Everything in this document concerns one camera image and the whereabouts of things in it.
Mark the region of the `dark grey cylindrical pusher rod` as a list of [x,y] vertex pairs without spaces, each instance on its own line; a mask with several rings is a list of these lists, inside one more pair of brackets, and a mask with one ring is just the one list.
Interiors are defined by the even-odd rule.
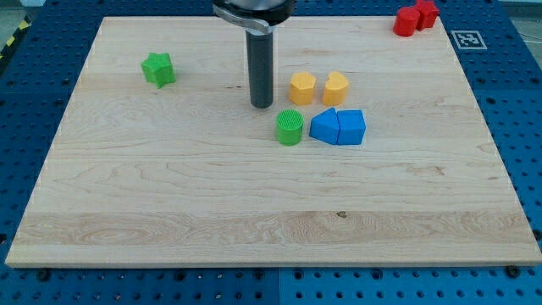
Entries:
[[274,100],[273,34],[246,32],[250,99],[255,108],[268,108]]

